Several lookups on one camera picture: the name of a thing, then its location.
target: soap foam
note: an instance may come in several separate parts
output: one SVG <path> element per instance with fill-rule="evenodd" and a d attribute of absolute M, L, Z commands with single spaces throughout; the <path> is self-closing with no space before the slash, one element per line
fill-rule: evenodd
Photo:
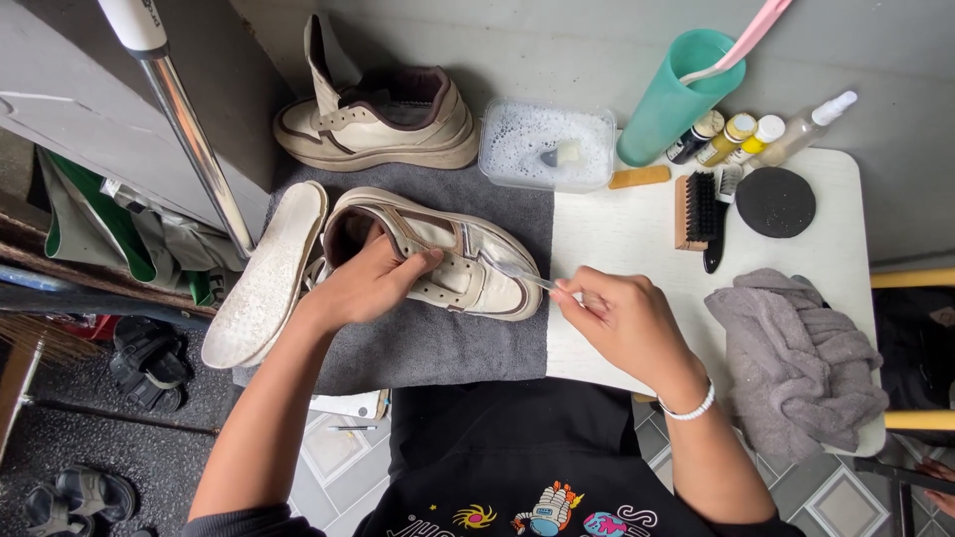
<path fill-rule="evenodd" d="M 502 100 L 484 118 L 481 170 L 508 182 L 547 188 L 598 188 L 610 180 L 613 172 L 613 131 L 613 119 L 598 111 Z M 566 140 L 579 144 L 579 160 L 556 168 L 541 161 L 541 153 Z"/>

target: white table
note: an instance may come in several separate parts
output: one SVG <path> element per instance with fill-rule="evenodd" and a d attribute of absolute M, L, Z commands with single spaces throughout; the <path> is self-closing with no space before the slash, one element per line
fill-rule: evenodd
<path fill-rule="evenodd" d="M 702 252 L 673 247 L 673 186 L 676 178 L 695 168 L 672 165 L 666 158 L 654 164 L 660 163 L 671 167 L 672 179 L 666 183 L 555 196 L 552 278 L 568 278 L 580 265 L 609 273 L 645 274 L 667 294 L 680 330 L 706 365 L 719 397 L 732 387 L 724 361 L 726 333 L 703 299 L 718 288 L 731 287 L 738 274 L 769 267 L 809 278 L 826 301 L 849 315 L 875 344 L 860 173 L 852 157 L 809 148 L 783 165 L 809 182 L 817 201 L 816 218 L 792 239 L 759 235 L 731 206 L 726 249 L 715 274 L 703 270 Z M 617 169 L 626 168 L 618 162 Z M 547 325 L 547 375 L 654 395 L 644 383 L 604 360 L 553 303 Z M 879 385 L 878 371 L 873 379 Z M 883 418 L 859 434 L 855 455 L 874 455 L 884 442 Z M 843 453 L 828 447 L 827 451 Z"/>

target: white shoe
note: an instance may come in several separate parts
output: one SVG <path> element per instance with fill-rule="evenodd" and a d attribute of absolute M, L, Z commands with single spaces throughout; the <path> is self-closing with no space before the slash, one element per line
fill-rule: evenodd
<path fill-rule="evenodd" d="M 328 213 L 321 184 L 288 188 L 242 278 L 212 319 L 202 343 L 205 365 L 249 367 L 265 359 L 298 303 L 308 255 Z"/>
<path fill-rule="evenodd" d="M 339 95 L 315 15 L 306 24 L 305 50 L 315 97 L 288 105 L 272 129 L 298 161 L 355 171 L 385 162 L 457 169 L 475 159 L 479 123 L 440 67 L 369 71 Z"/>
<path fill-rule="evenodd" d="M 489 261 L 540 275 L 531 254 L 507 231 L 473 216 L 431 210 L 380 188 L 353 188 L 335 204 L 323 239 L 331 269 L 358 253 L 372 222 L 381 224 L 398 259 L 433 248 L 445 252 L 437 268 L 414 282 L 408 298 L 504 321 L 520 321 L 537 311 L 541 289 L 504 275 Z"/>

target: sneaker sole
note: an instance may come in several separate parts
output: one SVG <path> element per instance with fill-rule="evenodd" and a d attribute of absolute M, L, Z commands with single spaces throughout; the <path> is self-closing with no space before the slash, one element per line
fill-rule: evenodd
<path fill-rule="evenodd" d="M 280 120 L 281 116 L 282 112 L 279 113 L 276 121 Z M 353 172 L 388 162 L 404 162 L 426 168 L 457 170 L 467 167 L 475 160 L 478 156 L 479 145 L 480 120 L 474 120 L 471 111 L 468 110 L 464 125 L 451 139 L 447 147 L 437 147 L 435 149 L 378 149 L 368 155 L 355 154 L 343 159 L 322 159 L 289 151 L 287 148 L 286 151 L 302 164 L 333 172 Z"/>
<path fill-rule="evenodd" d="M 202 343 L 205 365 L 255 365 L 288 321 L 318 230 L 329 213 L 322 186 L 291 186 L 279 202 L 242 278 L 225 297 Z"/>
<path fill-rule="evenodd" d="M 514 238 L 513 235 L 511 235 L 510 233 L 508 233 L 501 227 L 495 226 L 494 224 L 491 224 L 490 222 L 484 219 L 478 218 L 476 216 L 430 209 L 424 205 L 416 204 L 415 202 L 412 202 L 411 200 L 408 200 L 407 198 L 402 198 L 401 196 L 398 196 L 397 194 L 393 194 L 387 190 L 382 190 L 381 188 L 375 188 L 373 186 L 358 186 L 356 188 L 349 190 L 348 192 L 343 194 L 341 198 L 338 199 L 338 202 L 335 203 L 335 208 L 331 212 L 333 214 L 335 211 L 339 209 L 339 207 L 343 207 L 346 205 L 359 204 L 363 201 L 368 201 L 372 203 L 386 202 L 388 204 L 392 204 L 392 205 L 406 208 L 406 209 L 411 209 L 423 214 L 429 214 L 429 215 L 433 215 L 440 218 L 450 218 L 452 220 L 457 220 L 467 224 L 472 224 L 474 226 L 483 227 L 493 232 L 495 235 L 498 235 L 504 243 L 506 243 L 508 246 L 512 247 L 513 249 L 515 249 L 521 255 L 521 257 L 523 257 L 524 260 L 527 261 L 527 263 L 534 268 L 534 274 L 536 276 L 541 275 L 541 271 L 538 268 L 537 263 L 534 261 L 534 257 L 531 256 L 531 253 L 527 251 L 527 248 L 525 248 L 524 245 L 520 243 L 520 241 L 518 241 L 516 238 Z M 534 286 L 533 284 L 527 284 L 527 288 L 530 289 L 530 292 L 532 294 L 534 293 L 535 290 L 540 292 L 540 289 L 538 289 L 537 286 Z M 489 317 L 492 319 L 501 319 L 501 320 L 514 320 L 515 317 L 518 317 L 521 319 L 526 318 L 523 315 L 518 313 L 511 313 L 508 315 L 472 313 L 469 311 L 467 311 L 467 313 L 471 315 L 480 315 L 482 317 Z"/>

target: hand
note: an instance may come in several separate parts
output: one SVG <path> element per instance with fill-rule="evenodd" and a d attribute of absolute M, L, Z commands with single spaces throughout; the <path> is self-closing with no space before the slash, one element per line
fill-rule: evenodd
<path fill-rule="evenodd" d="M 315 286 L 299 302 L 295 313 L 307 314 L 328 331 L 372 321 L 397 306 L 414 280 L 434 270 L 443 258 L 442 250 L 433 249 L 402 263 L 394 257 L 388 237 L 375 223 L 358 255 Z"/>
<path fill-rule="evenodd" d="M 925 457 L 921 464 L 916 464 L 915 469 L 918 472 L 928 474 L 933 478 L 955 482 L 955 470 L 938 462 L 934 459 Z M 950 517 L 955 517 L 955 496 L 943 494 L 934 490 L 926 490 L 925 497 L 937 505 L 943 513 Z"/>
<path fill-rule="evenodd" d="M 608 362 L 644 382 L 673 412 L 696 409 L 709 388 L 663 292 L 645 276 L 611 276 L 580 267 L 551 292 L 567 321 Z M 573 293 L 584 294 L 581 305 Z"/>

